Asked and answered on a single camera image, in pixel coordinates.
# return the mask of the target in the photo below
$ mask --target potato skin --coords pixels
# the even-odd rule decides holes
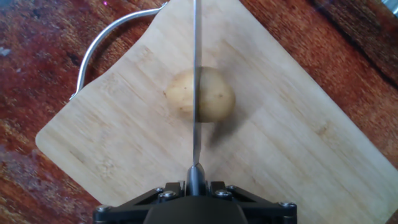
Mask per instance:
[[[193,70],[178,73],[168,85],[165,95],[170,109],[181,118],[193,119]],[[199,119],[202,123],[226,119],[235,107],[235,93],[219,71],[202,67],[200,77]]]

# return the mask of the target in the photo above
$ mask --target reddish wood surface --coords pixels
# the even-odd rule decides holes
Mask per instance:
[[[98,202],[37,149],[35,135],[74,92],[97,33],[162,2],[0,0],[0,47],[11,50],[0,55],[0,223],[91,222]],[[309,1],[242,2],[398,168],[398,90],[373,63]],[[132,22],[107,38],[87,81],[116,62],[149,24]],[[398,223],[395,217],[389,223]]]
[[[380,0],[313,0],[398,86],[398,19]]]

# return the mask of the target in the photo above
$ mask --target screw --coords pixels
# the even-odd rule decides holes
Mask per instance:
[[[109,206],[109,205],[100,205],[96,208],[96,210],[97,210],[97,212],[106,212],[111,208],[112,208],[112,206]]]
[[[216,190],[216,195],[220,196],[220,197],[227,197],[227,196],[232,195],[232,193],[228,192],[226,190]]]
[[[155,190],[157,192],[163,192],[164,188],[163,187],[156,187]]]
[[[160,196],[160,197],[169,198],[169,197],[176,196],[176,193],[175,193],[174,191],[172,191],[172,190],[167,190],[167,191],[165,191],[164,193],[159,194],[159,196]]]
[[[230,190],[234,190],[234,189],[236,189],[236,186],[235,185],[228,185],[228,186],[226,186],[226,188],[230,189]]]
[[[278,202],[278,204],[284,208],[296,206],[293,202]]]

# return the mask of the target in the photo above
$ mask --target cutting board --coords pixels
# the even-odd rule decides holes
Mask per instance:
[[[236,93],[203,125],[207,180],[298,204],[299,223],[384,223],[398,171],[237,0],[203,0],[203,64]],[[193,64],[192,1],[171,0],[105,74],[37,135],[39,149],[103,204],[118,206],[192,163],[192,124],[164,90]]]

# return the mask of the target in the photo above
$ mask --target metal handle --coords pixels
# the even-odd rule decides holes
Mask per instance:
[[[104,30],[101,31],[101,33],[98,34],[97,37],[95,37],[94,41],[91,43],[91,45],[88,47],[85,56],[83,57],[83,60],[81,61],[80,65],[80,70],[79,70],[79,76],[77,78],[77,85],[76,85],[76,92],[72,94],[72,96],[69,98],[71,100],[73,97],[76,96],[76,94],[79,93],[79,91],[83,88],[85,84],[85,75],[86,75],[86,70],[88,66],[88,62],[90,61],[91,56],[93,55],[93,52],[95,48],[97,48],[98,44],[115,28],[120,26],[121,24],[130,21],[132,19],[144,17],[144,16],[153,16],[156,15],[160,10],[162,10],[166,6],[167,2],[163,3],[163,5],[160,8],[157,9],[148,9],[148,10],[143,10],[139,12],[133,12],[130,13],[114,22],[112,22],[109,26],[107,26]]]

